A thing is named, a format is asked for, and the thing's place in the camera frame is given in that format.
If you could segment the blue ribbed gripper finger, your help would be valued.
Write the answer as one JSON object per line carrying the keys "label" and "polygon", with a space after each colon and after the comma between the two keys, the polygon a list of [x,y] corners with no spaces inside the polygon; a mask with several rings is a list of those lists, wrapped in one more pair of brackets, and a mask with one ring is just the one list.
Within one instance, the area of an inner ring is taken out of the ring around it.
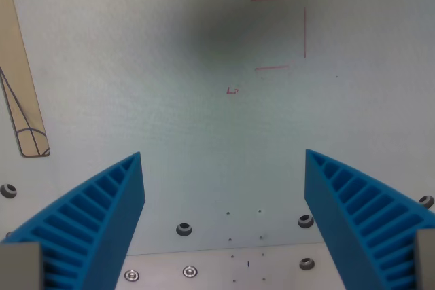
{"label": "blue ribbed gripper finger", "polygon": [[140,153],[36,213],[2,240],[41,246],[45,289],[115,289],[145,192]]}
{"label": "blue ribbed gripper finger", "polygon": [[390,186],[308,149],[304,198],[346,289],[416,289],[415,235],[434,213]]}

